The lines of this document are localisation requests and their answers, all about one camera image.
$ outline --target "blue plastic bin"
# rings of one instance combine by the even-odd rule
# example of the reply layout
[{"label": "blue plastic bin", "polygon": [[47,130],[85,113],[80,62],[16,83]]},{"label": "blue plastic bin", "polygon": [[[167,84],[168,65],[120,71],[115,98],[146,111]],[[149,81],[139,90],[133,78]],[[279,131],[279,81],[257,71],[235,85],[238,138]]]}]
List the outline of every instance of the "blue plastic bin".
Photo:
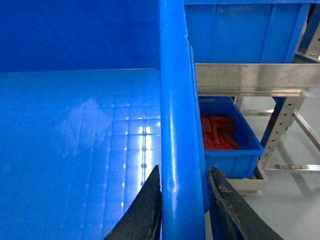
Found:
[{"label": "blue plastic bin", "polygon": [[2,1],[0,32],[0,239],[102,240],[160,165],[162,239],[204,240],[183,1]]},{"label": "blue plastic bin", "polygon": [[291,63],[311,3],[184,0],[196,63]]},{"label": "blue plastic bin", "polygon": [[235,126],[234,138],[240,150],[205,150],[207,169],[218,166],[227,178],[250,178],[264,148],[258,141],[239,109],[229,97],[199,97],[201,114],[232,117]]}]

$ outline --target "blue plastic box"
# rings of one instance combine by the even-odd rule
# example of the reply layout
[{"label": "blue plastic box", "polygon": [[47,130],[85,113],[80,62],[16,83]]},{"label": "blue plastic box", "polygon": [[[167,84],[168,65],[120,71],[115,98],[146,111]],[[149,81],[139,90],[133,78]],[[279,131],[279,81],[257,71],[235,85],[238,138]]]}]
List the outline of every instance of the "blue plastic box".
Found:
[{"label": "blue plastic box", "polygon": [[0,239],[102,240],[159,165],[162,239],[204,240],[183,0],[2,1],[0,16]]},{"label": "blue plastic box", "polygon": [[184,0],[196,63],[291,63],[311,3]]},{"label": "blue plastic box", "polygon": [[234,118],[233,136],[240,146],[240,150],[205,150],[207,169],[218,166],[227,178],[250,178],[265,150],[239,109],[229,97],[199,97],[199,108],[201,114]]}]

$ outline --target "stainless steel bar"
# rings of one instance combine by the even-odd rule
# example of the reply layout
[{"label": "stainless steel bar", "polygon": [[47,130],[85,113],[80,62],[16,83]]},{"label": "stainless steel bar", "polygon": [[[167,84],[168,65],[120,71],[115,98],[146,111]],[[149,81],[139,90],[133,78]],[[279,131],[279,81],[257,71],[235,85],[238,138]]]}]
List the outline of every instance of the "stainless steel bar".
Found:
[{"label": "stainless steel bar", "polygon": [[243,116],[271,116],[274,112],[273,109],[270,110],[241,110]]},{"label": "stainless steel bar", "polygon": [[301,114],[297,110],[294,111],[292,116],[293,116],[294,120],[297,122],[297,124],[302,128],[304,133],[311,140],[311,142],[314,144],[316,149],[318,149],[318,151],[320,151],[320,137],[310,127],[310,125],[306,122],[306,120],[301,116]]},{"label": "stainless steel bar", "polygon": [[[304,101],[305,101],[305,98],[300,97],[300,98],[297,99],[296,101],[297,101],[297,104],[296,104],[296,107],[295,107],[295,111],[299,112],[299,111],[300,111],[300,108],[302,107],[302,104],[303,104]],[[289,129],[289,127],[292,126],[293,123],[294,123],[294,118],[292,117],[292,118],[290,119],[290,121],[288,122],[285,130],[287,131],[287,130]]]},{"label": "stainless steel bar", "polygon": [[236,96],[234,104],[238,107],[239,110],[241,109],[241,105],[242,105],[243,100],[244,100],[243,96]]},{"label": "stainless steel bar", "polygon": [[198,87],[199,96],[247,96],[247,97],[315,97],[302,88],[278,89],[278,88],[252,88],[252,87]]},{"label": "stainless steel bar", "polygon": [[197,63],[195,68],[199,92],[207,87],[320,87],[317,64]]},{"label": "stainless steel bar", "polygon": [[292,118],[297,103],[299,102],[295,97],[277,99],[274,111],[261,140],[265,153],[260,157],[259,161],[263,167],[266,167],[268,164],[270,156],[274,152],[288,122]]},{"label": "stainless steel bar", "polygon": [[265,170],[285,172],[288,174],[320,174],[320,165],[312,164],[268,164]]},{"label": "stainless steel bar", "polygon": [[227,179],[234,189],[241,195],[260,195],[268,184],[268,177],[258,163],[254,175],[250,179]]}]

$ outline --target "shelving unit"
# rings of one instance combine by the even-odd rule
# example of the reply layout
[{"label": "shelving unit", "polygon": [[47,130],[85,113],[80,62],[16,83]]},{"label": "shelving unit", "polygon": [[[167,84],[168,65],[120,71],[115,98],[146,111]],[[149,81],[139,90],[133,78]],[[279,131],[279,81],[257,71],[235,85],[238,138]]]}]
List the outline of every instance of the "shelving unit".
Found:
[{"label": "shelving unit", "polygon": [[268,179],[264,171],[284,173],[320,173],[320,165],[271,164],[269,159],[282,134],[296,121],[312,143],[320,150],[320,137],[300,115],[305,98],[314,97],[308,90],[320,87],[320,7],[316,5],[306,34],[313,29],[312,39],[304,53],[296,52],[293,63],[197,63],[199,96],[235,96],[241,108],[243,97],[273,97],[273,109],[241,109],[244,116],[270,116],[261,144],[265,153],[259,158],[251,180],[229,179],[242,194],[261,194]]}]

